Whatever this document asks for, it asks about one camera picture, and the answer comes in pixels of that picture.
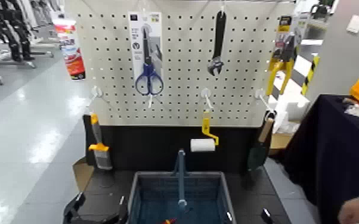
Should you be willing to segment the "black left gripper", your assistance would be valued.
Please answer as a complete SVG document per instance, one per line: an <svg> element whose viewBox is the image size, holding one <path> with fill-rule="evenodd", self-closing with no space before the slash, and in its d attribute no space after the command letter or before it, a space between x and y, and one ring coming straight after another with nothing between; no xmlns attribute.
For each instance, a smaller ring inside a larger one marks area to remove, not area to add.
<svg viewBox="0 0 359 224"><path fill-rule="evenodd" d="M82 218L78 211L86 200L83 192L79 192L64 208L63 224L126 224L128 220L128 205L124 196L119 201L119 211L113 215L100 220L89 220Z"/></svg>

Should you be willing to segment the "person's bare hand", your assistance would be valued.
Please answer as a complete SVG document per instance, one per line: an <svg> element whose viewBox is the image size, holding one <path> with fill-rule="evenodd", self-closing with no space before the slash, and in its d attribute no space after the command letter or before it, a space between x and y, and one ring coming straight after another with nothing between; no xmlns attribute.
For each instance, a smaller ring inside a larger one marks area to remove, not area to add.
<svg viewBox="0 0 359 224"><path fill-rule="evenodd" d="M338 214L338 221L340 224L359 223L359 197L343 203Z"/></svg>

